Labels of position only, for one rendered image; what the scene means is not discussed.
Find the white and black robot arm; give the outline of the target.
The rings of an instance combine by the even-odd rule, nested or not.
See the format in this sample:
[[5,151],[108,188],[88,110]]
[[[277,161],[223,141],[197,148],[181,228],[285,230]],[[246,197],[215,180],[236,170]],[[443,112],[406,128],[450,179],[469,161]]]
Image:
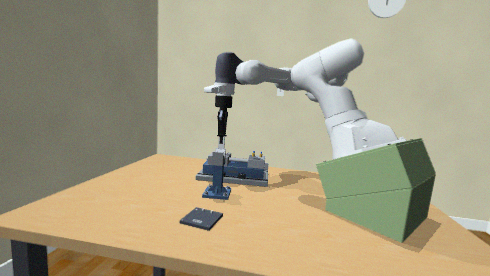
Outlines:
[[305,95],[319,102],[325,116],[333,159],[404,142],[406,139],[398,139],[388,125],[367,119],[366,113],[358,110],[352,91],[342,87],[348,73],[362,64],[363,56],[362,46],[354,39],[325,48],[293,68],[273,68],[258,60],[244,62],[235,53],[224,52],[217,56],[215,83],[208,86],[210,88],[205,87],[204,92],[231,96],[235,93],[235,83],[257,85],[263,82],[274,83],[286,91],[307,91]]

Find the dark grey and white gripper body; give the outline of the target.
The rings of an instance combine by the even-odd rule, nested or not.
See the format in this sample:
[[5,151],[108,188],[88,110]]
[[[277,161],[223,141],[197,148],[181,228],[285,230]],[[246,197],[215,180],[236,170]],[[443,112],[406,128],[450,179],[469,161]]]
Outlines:
[[222,111],[222,114],[224,116],[224,120],[225,120],[225,112],[227,112],[227,108],[232,107],[232,97],[233,96],[215,95],[215,107],[220,107],[219,115],[220,115],[220,112]]

